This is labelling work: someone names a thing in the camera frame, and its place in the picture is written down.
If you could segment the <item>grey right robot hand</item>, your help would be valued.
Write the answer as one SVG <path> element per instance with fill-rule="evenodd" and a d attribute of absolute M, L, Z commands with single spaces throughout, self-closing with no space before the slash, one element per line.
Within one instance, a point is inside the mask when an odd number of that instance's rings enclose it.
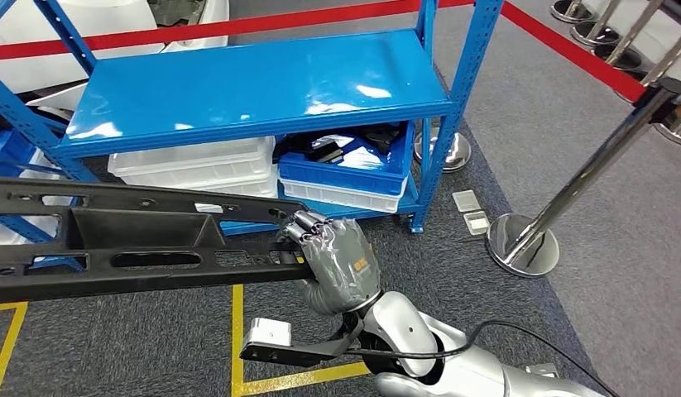
<path fill-rule="evenodd" d="M 278 233 L 299 244 L 314 277 L 299 280 L 312 310 L 324 316 L 357 311 L 381 294 L 381 272 L 370 243 L 353 218 L 300 210 Z"/>

